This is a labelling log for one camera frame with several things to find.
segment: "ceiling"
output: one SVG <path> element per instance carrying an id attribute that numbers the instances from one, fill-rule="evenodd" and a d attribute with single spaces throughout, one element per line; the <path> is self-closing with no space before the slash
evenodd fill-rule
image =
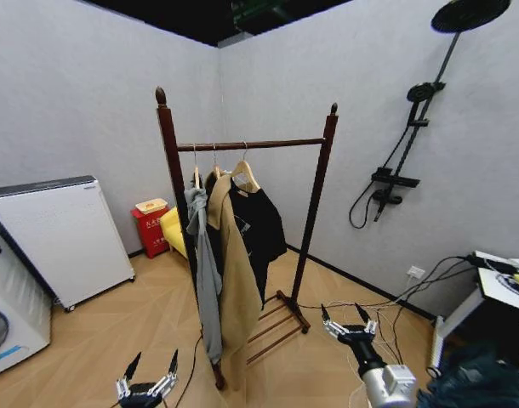
<path id="1" fill-rule="evenodd" d="M 201 43 L 284 26 L 349 0 L 86 0 Z"/>

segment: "wooden floor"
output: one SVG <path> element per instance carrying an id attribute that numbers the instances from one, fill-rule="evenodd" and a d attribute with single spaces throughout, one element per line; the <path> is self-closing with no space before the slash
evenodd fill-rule
<path id="1" fill-rule="evenodd" d="M 271 264 L 267 295 L 276 289 L 289 293 L 296 262 L 296 254 L 288 252 Z M 193 346 L 199 337 L 191 277 L 177 253 L 166 252 L 153 260 L 139 256 L 132 263 L 135 283 L 124 283 L 78 305 L 70 314 L 54 308 L 52 343 L 0 374 L 0 408 L 109 408 L 116 401 L 114 381 L 139 351 L 142 359 L 134 376 L 136 382 L 157 380 L 178 348 L 180 382 L 167 398 L 168 406 L 174 406 L 190 375 Z M 384 299 L 308 261 L 299 302 L 318 305 L 331 300 L 374 303 Z M 269 303 L 266 309 L 275 305 Z M 359 321 L 353 308 L 331 311 L 339 321 Z M 353 373 L 356 361 L 346 346 L 322 329 L 318 310 L 303 312 L 312 324 L 309 333 L 293 335 L 248 368 L 247 406 L 349 406 L 349 395 L 360 386 Z M 387 309 L 386 315 L 392 320 L 395 312 L 395 308 Z M 282 309 L 262 320 L 261 327 L 280 320 L 284 313 Z M 259 339 L 250 347 L 250 355 L 294 325 L 289 320 Z M 383 321 L 383 325 L 385 335 L 391 337 L 388 323 Z M 397 329 L 405 363 L 423 388 L 431 326 L 405 310 Z M 377 350 L 387 362 L 393 361 L 382 348 L 377 346 Z M 214 377 L 200 343 L 195 374 L 180 408 L 219 405 Z M 367 406 L 363 388 L 354 393 L 351 406 Z"/>

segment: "fire extinguisher box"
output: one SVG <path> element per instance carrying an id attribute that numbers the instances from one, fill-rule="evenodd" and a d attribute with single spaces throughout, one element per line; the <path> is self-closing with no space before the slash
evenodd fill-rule
<path id="1" fill-rule="evenodd" d="M 167 211 L 167 207 L 149 214 L 143 214 L 137 208 L 131 210 L 131 215 L 133 215 L 137 223 L 140 241 L 148 258 L 154 258 L 157 254 L 170 249 L 159 225 L 159 218 Z"/>

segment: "clothes rack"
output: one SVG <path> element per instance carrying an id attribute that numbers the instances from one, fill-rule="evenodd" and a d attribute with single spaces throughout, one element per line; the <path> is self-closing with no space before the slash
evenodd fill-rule
<path id="1" fill-rule="evenodd" d="M 328 168 L 329 154 L 331 152 L 332 144 L 334 141 L 335 128 L 337 127 L 337 104 L 332 104 L 331 111 L 326 117 L 326 124 L 323 131 L 323 136 L 320 139 L 294 139 L 294 140 L 272 140 L 272 141 L 260 141 L 260 142 L 234 142 L 234 143 L 211 143 L 211 144 L 177 144 L 176 134 L 174 132 L 173 117 L 171 110 L 167 107 L 167 97 L 162 88 L 157 87 L 156 89 L 156 100 L 157 100 L 157 117 L 159 119 L 159 127 L 163 136 L 163 145 L 165 148 L 165 154 L 167 156 L 167 163 L 170 173 L 171 182 L 173 184 L 174 198 L 176 200 L 176 206 L 178 208 L 178 215 L 180 219 L 180 226 L 182 228 L 182 235 L 184 236 L 185 250 L 188 255 L 188 261 L 190 265 L 191 277 L 196 285 L 196 272 L 197 272 L 197 258 L 195 257 L 195 247 L 193 239 L 185 231 L 188 226 L 187 218 L 187 204 L 184 196 L 184 178 L 182 176 L 182 167 L 180 165 L 180 152 L 192 152 L 192 151 L 219 151 L 219 150 L 241 150 L 241 149 L 267 149 L 273 147 L 287 147 L 287 146 L 301 146 L 301 145 L 320 145 L 320 153 L 318 156 L 317 170 L 315 173 L 314 184 L 312 186 L 311 201 L 309 203 L 309 210 L 307 213 L 307 220 L 305 222 L 305 232 L 303 234 L 303 241 L 299 250 L 299 260 L 297 263 L 297 269 L 295 271 L 294 287 L 292 289 L 291 296 L 286 296 L 282 291 L 277 293 L 265 300 L 270 302 L 273 300 L 279 300 L 281 304 L 276 306 L 274 309 L 265 312 L 259 317 L 259 320 L 263 320 L 268 315 L 271 315 L 277 310 L 282 308 L 288 309 L 289 315 L 279 320 L 277 323 L 264 329 L 258 334 L 252 336 L 248 342 L 251 343 L 258 337 L 265 335 L 275 327 L 280 326 L 283 322 L 295 318 L 299 324 L 292 331 L 278 338 L 275 342 L 271 343 L 267 347 L 260 350 L 254 356 L 250 357 L 247 361 L 248 364 L 257 360 L 261 355 L 267 353 L 269 350 L 276 347 L 279 343 L 283 342 L 288 337 L 292 336 L 299 330 L 306 334 L 311 327 L 311 324 L 301 314 L 299 305 L 297 303 L 297 297 L 299 295 L 299 288 L 303 279 L 303 271 L 305 270 L 305 262 L 309 252 L 309 246 L 311 244 L 312 231 L 314 229 L 314 223 L 317 218 L 318 203 L 320 202 L 320 196 L 322 194 L 322 187 L 326 176 L 326 169 Z M 220 369 L 220 364 L 213 365 L 214 376 L 216 378 L 216 387 L 222 389 L 225 385 L 225 379 Z"/>

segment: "white air purifier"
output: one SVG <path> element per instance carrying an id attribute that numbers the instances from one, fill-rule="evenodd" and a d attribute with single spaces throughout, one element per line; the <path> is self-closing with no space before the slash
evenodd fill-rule
<path id="1" fill-rule="evenodd" d="M 66 311 L 134 271 L 92 176 L 0 188 L 0 223 Z"/>

